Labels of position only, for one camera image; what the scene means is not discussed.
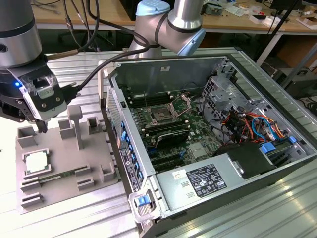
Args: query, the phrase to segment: wire bundle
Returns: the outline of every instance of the wire bundle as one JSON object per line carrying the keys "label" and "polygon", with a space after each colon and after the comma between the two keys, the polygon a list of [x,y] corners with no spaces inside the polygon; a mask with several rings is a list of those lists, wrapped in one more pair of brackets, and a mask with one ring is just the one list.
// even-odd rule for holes
{"label": "wire bundle", "polygon": [[243,117],[239,116],[241,113],[230,112],[226,119],[221,124],[232,129],[235,127],[233,132],[233,140],[241,142],[251,141],[254,143],[266,142],[268,139],[261,134],[260,129],[264,128],[264,124],[269,127],[270,133],[275,139],[281,139],[285,136],[279,130],[277,123],[266,117],[265,115],[257,115],[255,113],[245,113]]}
{"label": "wire bundle", "polygon": [[275,123],[274,125],[271,125],[270,122],[274,122],[273,119],[268,118],[268,117],[266,117],[264,115],[257,115],[257,114],[254,114],[254,113],[246,113],[246,115],[248,115],[248,116],[253,118],[252,122],[251,122],[252,130],[257,136],[262,138],[264,141],[266,141],[265,137],[263,135],[259,134],[258,131],[256,131],[256,128],[255,128],[256,119],[261,119],[263,122],[265,122],[267,124],[267,126],[269,127],[269,129],[270,129],[270,131],[273,134],[275,139],[281,139],[281,138],[285,137],[282,134],[282,132],[279,130],[277,123]]}

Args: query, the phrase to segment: sticker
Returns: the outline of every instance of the sticker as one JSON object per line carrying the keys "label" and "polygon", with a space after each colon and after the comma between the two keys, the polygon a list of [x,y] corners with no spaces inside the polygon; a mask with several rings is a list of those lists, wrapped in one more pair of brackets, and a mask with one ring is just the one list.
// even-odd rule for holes
{"label": "sticker", "polygon": [[174,179],[180,179],[183,177],[186,177],[186,170],[179,170],[172,173],[174,176]]}
{"label": "sticker", "polygon": [[205,197],[227,187],[214,164],[186,173],[199,197]]}
{"label": "sticker", "polygon": [[120,150],[120,154],[133,191],[137,192],[140,190],[140,186],[138,180],[135,177],[134,168],[132,167],[133,165],[130,163],[128,153],[126,150]]}
{"label": "sticker", "polygon": [[169,71],[169,69],[170,69],[170,67],[162,67],[162,68],[160,68],[160,71],[167,72],[167,71]]}

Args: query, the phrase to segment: label sticker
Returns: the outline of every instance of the label sticker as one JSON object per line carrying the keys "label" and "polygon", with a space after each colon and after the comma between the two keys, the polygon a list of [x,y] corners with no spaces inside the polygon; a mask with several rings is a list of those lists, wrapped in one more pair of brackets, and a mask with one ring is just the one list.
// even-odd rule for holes
{"label": "label sticker", "polygon": [[186,170],[175,171],[172,174],[174,176],[174,179],[180,179],[186,177]]}
{"label": "label sticker", "polygon": [[160,71],[161,71],[161,72],[167,72],[167,71],[169,71],[169,69],[170,69],[169,66],[167,66],[167,67],[162,67],[162,68],[160,68]]}
{"label": "label sticker", "polygon": [[199,197],[205,197],[227,187],[214,164],[186,173]]}

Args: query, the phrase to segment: pcie slot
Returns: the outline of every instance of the pcie slot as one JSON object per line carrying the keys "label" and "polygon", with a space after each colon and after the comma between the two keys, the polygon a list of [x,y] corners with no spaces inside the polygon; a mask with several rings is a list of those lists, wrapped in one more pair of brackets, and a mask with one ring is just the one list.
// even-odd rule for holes
{"label": "pcie slot", "polygon": [[164,163],[166,161],[173,160],[173,159],[179,159],[179,154],[175,154],[172,156],[166,156],[166,157],[163,157],[163,158],[160,158],[157,160],[152,160],[151,162],[152,162],[152,165],[157,165],[157,164],[161,164],[161,163]]}
{"label": "pcie slot", "polygon": [[173,169],[175,166],[183,166],[184,161],[182,159],[174,159],[164,164],[153,165],[154,169],[157,172],[161,172],[163,170]]}

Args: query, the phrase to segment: motherboard chip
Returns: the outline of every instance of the motherboard chip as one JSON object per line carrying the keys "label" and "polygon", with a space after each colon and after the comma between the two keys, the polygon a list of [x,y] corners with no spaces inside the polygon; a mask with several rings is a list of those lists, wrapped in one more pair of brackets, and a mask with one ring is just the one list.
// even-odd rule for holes
{"label": "motherboard chip", "polygon": [[173,119],[167,106],[151,108],[151,116],[156,121],[172,120]]}
{"label": "motherboard chip", "polygon": [[191,144],[189,146],[189,149],[192,152],[195,159],[207,155],[205,148],[200,142]]}

